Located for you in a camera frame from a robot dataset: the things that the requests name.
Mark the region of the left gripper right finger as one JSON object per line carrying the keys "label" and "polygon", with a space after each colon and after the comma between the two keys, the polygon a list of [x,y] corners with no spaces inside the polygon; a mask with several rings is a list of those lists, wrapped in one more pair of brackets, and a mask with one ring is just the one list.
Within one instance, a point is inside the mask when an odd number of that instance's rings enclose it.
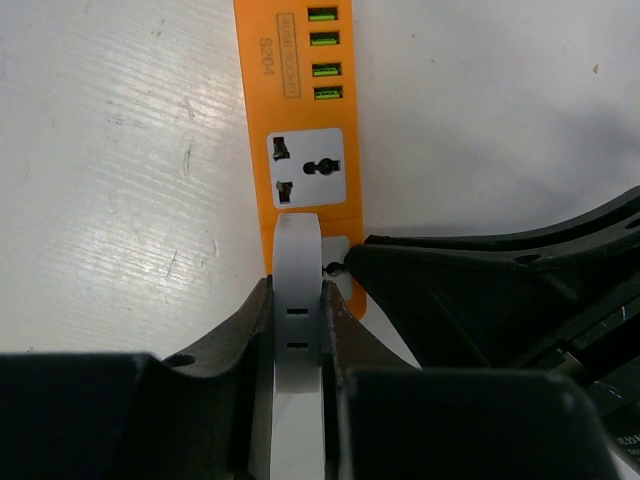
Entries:
{"label": "left gripper right finger", "polygon": [[595,409],[537,371],[418,369],[325,282],[320,303],[329,479],[614,479]]}

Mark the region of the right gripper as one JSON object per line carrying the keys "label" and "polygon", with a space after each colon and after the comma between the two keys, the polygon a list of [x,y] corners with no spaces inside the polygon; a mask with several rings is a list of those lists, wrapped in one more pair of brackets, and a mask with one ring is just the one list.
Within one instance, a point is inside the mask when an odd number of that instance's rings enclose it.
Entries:
{"label": "right gripper", "polygon": [[520,233],[370,236],[346,270],[424,367],[572,378],[639,470],[639,192]]}

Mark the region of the orange power strip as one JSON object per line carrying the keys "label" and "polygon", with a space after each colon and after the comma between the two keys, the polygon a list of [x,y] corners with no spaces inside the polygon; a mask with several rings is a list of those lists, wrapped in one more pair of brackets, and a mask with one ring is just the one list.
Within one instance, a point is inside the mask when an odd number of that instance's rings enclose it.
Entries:
{"label": "orange power strip", "polygon": [[352,4],[233,6],[265,270],[285,213],[317,215],[340,263],[364,240]]}

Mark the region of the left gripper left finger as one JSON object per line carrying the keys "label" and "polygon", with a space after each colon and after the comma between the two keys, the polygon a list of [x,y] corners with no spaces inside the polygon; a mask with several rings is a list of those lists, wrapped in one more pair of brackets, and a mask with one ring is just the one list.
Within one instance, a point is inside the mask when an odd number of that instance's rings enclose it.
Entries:
{"label": "left gripper left finger", "polygon": [[5,353],[5,479],[266,479],[273,289],[166,359],[142,352]]}

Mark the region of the small white plug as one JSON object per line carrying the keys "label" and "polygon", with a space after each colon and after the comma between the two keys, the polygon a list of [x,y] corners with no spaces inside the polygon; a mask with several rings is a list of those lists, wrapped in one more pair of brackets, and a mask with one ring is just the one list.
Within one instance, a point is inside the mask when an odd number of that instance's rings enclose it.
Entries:
{"label": "small white plug", "polygon": [[249,467],[270,479],[271,460],[295,440],[322,439],[321,229],[311,213],[279,216],[274,233],[273,302],[260,338]]}

